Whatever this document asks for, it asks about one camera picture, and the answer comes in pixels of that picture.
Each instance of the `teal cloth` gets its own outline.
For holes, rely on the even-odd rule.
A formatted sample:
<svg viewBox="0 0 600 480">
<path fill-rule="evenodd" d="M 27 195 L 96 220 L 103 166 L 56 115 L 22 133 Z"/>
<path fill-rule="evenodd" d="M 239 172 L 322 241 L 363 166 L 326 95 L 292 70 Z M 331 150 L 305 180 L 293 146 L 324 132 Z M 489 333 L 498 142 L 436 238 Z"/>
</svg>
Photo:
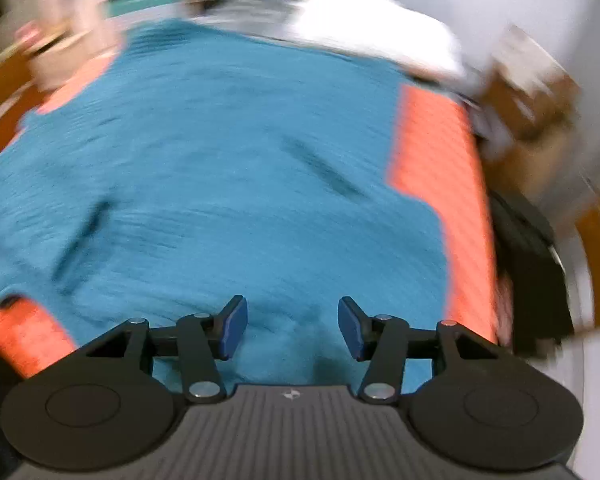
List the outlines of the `teal cloth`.
<svg viewBox="0 0 600 480">
<path fill-rule="evenodd" d="M 229 387 L 356 386 L 338 298 L 420 328 L 445 304 L 439 220 L 385 184 L 403 82 L 383 60 L 178 20 L 137 30 L 0 154 L 0 305 L 33 298 L 84 344 L 242 294 Z M 408 366 L 405 389 L 429 366 Z M 177 389 L 171 363 L 155 374 Z"/>
</svg>

